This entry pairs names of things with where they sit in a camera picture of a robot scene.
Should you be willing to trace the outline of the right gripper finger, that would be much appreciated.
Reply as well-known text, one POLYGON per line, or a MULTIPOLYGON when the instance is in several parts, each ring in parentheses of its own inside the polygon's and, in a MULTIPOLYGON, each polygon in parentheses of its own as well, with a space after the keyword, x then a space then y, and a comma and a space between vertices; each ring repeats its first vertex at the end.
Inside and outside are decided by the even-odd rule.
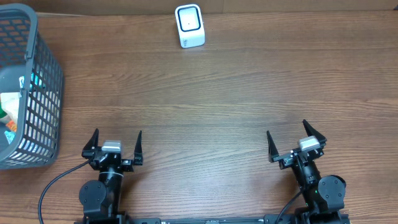
POLYGON ((275 146, 274 140, 271 136, 270 131, 266 132, 267 142, 268 142, 268 160, 269 162, 274 162, 277 157, 279 157, 278 150, 275 146))
POLYGON ((316 139, 318 140, 318 142, 320 144, 326 143, 326 137, 324 135, 322 135, 321 133, 319 133, 315 128, 313 128, 306 119, 304 119, 302 121, 302 123, 303 123, 303 126, 305 128, 305 131, 306 131, 308 137, 314 136, 314 137, 316 137, 316 139))

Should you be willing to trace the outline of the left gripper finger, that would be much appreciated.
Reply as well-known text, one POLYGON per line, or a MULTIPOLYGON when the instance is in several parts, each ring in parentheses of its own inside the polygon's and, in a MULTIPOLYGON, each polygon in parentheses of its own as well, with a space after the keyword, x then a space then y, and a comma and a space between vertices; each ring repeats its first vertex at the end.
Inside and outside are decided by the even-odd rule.
POLYGON ((83 148, 83 152, 89 152, 93 148, 96 148, 98 146, 98 139, 99 139, 99 129, 96 128, 92 137, 90 140, 86 143, 86 145, 83 148))
POLYGON ((142 131, 139 131, 136 145, 134 148, 134 158, 135 159, 142 159, 142 131))

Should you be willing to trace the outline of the teal white small box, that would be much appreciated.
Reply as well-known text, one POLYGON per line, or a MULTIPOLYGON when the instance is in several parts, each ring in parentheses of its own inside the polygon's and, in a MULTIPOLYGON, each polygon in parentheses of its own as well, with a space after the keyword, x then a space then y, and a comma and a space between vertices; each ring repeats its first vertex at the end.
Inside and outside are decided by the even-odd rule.
POLYGON ((16 136, 16 133, 13 131, 5 131, 4 134, 6 136, 8 144, 11 144, 16 136))

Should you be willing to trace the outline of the orange small box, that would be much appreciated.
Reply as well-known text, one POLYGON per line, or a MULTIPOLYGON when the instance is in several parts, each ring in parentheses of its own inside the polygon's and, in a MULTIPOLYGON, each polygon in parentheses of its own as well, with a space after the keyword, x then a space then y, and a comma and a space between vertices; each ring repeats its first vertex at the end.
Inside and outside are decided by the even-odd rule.
POLYGON ((17 131, 17 124, 13 121, 9 121, 8 123, 6 123, 6 127, 12 132, 17 131))

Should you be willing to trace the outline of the teal snack packet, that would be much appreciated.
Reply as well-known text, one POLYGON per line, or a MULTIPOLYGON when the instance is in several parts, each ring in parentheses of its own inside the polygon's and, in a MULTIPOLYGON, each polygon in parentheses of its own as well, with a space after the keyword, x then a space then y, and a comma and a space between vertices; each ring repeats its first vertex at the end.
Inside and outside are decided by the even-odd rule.
MULTIPOLYGON (((19 91, 23 90, 24 80, 25 76, 19 77, 19 86, 20 86, 19 91)), ((29 85, 29 91, 45 91, 46 86, 45 83, 43 82, 42 73, 39 73, 38 75, 31 73, 30 80, 33 81, 34 83, 29 85)))

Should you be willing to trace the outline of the beige plastic pouch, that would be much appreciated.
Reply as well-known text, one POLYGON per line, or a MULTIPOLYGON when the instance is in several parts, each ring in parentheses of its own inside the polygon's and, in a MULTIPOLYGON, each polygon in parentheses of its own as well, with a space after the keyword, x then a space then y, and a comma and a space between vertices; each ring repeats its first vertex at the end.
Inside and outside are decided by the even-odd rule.
POLYGON ((17 124, 20 98, 19 92, 1 93, 1 108, 7 113, 7 116, 1 119, 2 123, 13 121, 17 124))

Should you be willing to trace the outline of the green lid jar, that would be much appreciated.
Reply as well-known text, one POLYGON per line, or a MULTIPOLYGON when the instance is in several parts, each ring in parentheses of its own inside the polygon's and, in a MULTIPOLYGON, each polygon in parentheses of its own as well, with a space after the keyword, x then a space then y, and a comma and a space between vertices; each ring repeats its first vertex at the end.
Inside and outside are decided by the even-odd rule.
POLYGON ((7 113, 0 107, 0 119, 3 119, 7 116, 7 113))

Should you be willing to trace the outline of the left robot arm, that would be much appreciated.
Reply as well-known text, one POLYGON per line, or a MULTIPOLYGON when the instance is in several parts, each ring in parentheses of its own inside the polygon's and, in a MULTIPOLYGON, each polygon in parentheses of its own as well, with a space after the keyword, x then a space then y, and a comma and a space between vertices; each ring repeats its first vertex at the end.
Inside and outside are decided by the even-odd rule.
POLYGON ((139 133, 132 159, 123 159, 121 141, 107 140, 98 145, 99 130, 96 129, 82 149, 93 170, 99 172, 98 179, 83 184, 79 200, 83 205, 83 223, 132 223, 126 212, 119 210, 121 189, 125 172, 143 165, 142 134, 139 133))

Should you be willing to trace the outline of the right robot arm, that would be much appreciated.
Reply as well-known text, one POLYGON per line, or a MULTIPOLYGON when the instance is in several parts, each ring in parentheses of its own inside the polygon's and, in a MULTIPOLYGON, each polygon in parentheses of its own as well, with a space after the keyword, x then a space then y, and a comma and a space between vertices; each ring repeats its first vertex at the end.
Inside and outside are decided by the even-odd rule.
POLYGON ((327 138, 302 121, 307 137, 298 147, 280 155, 268 131, 268 160, 277 162, 281 170, 291 168, 299 192, 283 207, 275 223, 349 223, 349 216, 341 214, 345 207, 346 182, 338 175, 322 177, 315 159, 324 155, 327 138))

